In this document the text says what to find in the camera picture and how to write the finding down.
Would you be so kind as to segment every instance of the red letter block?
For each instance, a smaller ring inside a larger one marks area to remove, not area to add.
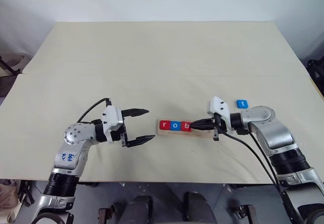
[[[160,129],[170,129],[171,122],[169,120],[160,120]]]
[[[182,131],[191,131],[190,123],[191,123],[191,122],[185,122],[185,121],[182,121],[182,122],[181,122],[181,130],[182,130]]]

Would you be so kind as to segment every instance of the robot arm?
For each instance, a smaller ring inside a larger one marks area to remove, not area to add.
[[[142,136],[128,141],[124,118],[145,113],[148,110],[122,111],[109,103],[101,119],[70,125],[64,132],[64,142],[55,157],[49,182],[38,202],[32,224],[46,223],[42,222],[42,218],[55,219],[57,223],[72,223],[73,215],[66,211],[73,207],[76,185],[85,168],[90,147],[100,142],[119,140],[123,147],[133,147],[154,138],[155,135]]]
[[[238,135],[256,134],[258,143],[276,171],[280,195],[292,223],[313,223],[324,215],[324,185],[292,134],[265,106],[254,107],[240,113],[230,113],[226,102],[213,97],[207,105],[212,119],[193,122],[196,129],[213,129],[214,140],[218,133],[233,130]]]

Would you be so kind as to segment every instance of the black cable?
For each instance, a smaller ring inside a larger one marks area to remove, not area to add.
[[[268,157],[267,157],[267,156],[265,155],[265,153],[263,152],[263,150],[262,150],[261,146],[259,145],[257,139],[255,139],[255,137],[252,135],[251,132],[249,132],[249,134],[250,134],[251,138],[254,140],[254,142],[255,142],[255,144],[257,145],[257,147],[259,148],[259,150],[260,150],[260,152],[262,153],[264,159],[266,160],[266,162],[267,162],[267,164],[268,164],[268,166],[269,166],[269,168],[270,168],[270,170],[271,170],[271,172],[272,172],[272,174],[273,174],[273,178],[274,178],[274,180],[275,180],[275,182],[276,182],[277,189],[278,189],[278,191],[280,192],[280,184],[279,184],[279,181],[278,181],[278,179],[277,179],[277,177],[276,177],[276,174],[275,174],[275,172],[274,172],[274,170],[273,170],[273,168],[272,168],[272,166],[271,166],[271,164],[270,164],[270,161],[269,161]]]
[[[99,100],[98,102],[96,102],[94,105],[92,105],[86,112],[83,113],[83,115],[77,120],[77,123],[80,123],[81,120],[94,108],[96,107],[98,104],[102,103],[102,102],[106,102],[106,106],[111,105],[111,101],[109,98],[103,98],[101,100]]]
[[[226,133],[225,131],[223,131],[219,126],[216,126],[217,130],[222,133],[223,135],[238,141],[240,143],[242,143],[244,146],[246,146],[252,153],[253,155],[258,159],[258,161],[260,162],[261,166],[263,167],[263,169],[265,170],[265,172],[267,173],[268,177],[270,178],[270,180],[272,181],[272,183],[274,184],[275,188],[279,191],[278,186],[276,185],[276,182],[273,180],[273,178],[271,177],[271,174],[269,173],[268,169],[266,168],[266,166],[264,165],[264,163],[262,162],[261,158],[258,156],[258,154],[244,141],[242,141],[239,138],[236,138],[234,136],[229,135],[228,133]]]

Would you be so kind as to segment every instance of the tabletop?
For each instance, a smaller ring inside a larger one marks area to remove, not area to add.
[[[237,99],[273,108],[324,178],[323,99],[271,22],[57,23],[0,107],[0,177],[46,180],[65,128],[103,97],[150,111],[126,119],[132,139],[155,134],[158,119],[208,118],[212,96],[232,112]],[[223,136],[100,143],[81,180],[270,183],[254,156]]]

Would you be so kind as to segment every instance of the white wall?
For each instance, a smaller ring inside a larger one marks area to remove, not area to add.
[[[55,21],[180,20],[274,20],[300,59],[324,48],[324,0],[0,0],[0,52],[34,55]]]

